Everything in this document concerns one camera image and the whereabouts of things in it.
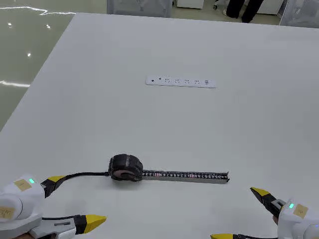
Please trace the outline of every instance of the power strip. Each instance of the power strip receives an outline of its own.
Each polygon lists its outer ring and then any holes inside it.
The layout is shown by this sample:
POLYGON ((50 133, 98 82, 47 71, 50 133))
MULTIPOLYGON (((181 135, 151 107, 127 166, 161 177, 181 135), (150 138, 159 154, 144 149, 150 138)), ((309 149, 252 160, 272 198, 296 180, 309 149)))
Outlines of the power strip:
POLYGON ((216 88, 212 80, 185 79, 170 76, 147 76, 145 83, 147 85, 157 86, 188 86, 200 88, 216 88))

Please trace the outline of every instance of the measuring tape blade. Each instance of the measuring tape blade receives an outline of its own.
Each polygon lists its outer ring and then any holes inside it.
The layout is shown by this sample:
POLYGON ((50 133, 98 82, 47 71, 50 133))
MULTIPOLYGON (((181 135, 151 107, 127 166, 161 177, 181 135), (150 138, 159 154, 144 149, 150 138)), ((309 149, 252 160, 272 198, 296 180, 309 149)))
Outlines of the measuring tape blade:
POLYGON ((197 183, 219 183, 229 181, 228 173, 213 172, 179 172, 179 171, 157 171, 143 170, 143 180, 161 180, 197 183))

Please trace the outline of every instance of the black cable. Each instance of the black cable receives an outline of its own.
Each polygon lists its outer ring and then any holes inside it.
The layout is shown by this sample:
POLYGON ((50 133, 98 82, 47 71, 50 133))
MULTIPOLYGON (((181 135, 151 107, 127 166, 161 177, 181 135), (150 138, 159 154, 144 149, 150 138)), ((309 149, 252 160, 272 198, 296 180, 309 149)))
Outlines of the black cable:
POLYGON ((243 235, 243 236, 248 239, 278 239, 278 238, 257 238, 257 237, 247 236, 247 235, 243 235))
POLYGON ((65 219, 70 219, 70 218, 73 218, 73 217, 76 217, 77 215, 74 215, 74 216, 68 216, 68 217, 60 217, 60 218, 42 218, 42 220, 65 220, 65 219))
POLYGON ((101 173, 93 173, 93 172, 83 172, 83 173, 74 173, 74 174, 69 174, 65 176, 65 180, 68 180, 70 178, 75 178, 79 176, 110 176, 109 172, 101 172, 101 173))

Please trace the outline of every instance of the chair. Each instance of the chair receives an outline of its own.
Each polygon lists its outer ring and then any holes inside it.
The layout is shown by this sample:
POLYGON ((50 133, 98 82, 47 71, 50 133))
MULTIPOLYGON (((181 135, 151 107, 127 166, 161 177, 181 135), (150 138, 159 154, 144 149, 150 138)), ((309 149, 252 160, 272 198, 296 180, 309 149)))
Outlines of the chair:
POLYGON ((170 17, 172 0, 107 0, 107 14, 170 17))
POLYGON ((279 25, 319 28, 319 0, 288 0, 279 25))

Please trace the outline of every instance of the white cabinet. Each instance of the white cabinet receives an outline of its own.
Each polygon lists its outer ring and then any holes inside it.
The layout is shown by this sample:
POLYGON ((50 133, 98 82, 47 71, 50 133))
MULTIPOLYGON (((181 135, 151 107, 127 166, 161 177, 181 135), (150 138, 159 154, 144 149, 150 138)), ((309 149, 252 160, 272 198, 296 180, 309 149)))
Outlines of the white cabinet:
POLYGON ((257 13, 277 15, 283 2, 284 0, 264 0, 257 13))
POLYGON ((177 0, 178 7, 190 7, 202 9, 204 0, 177 0))

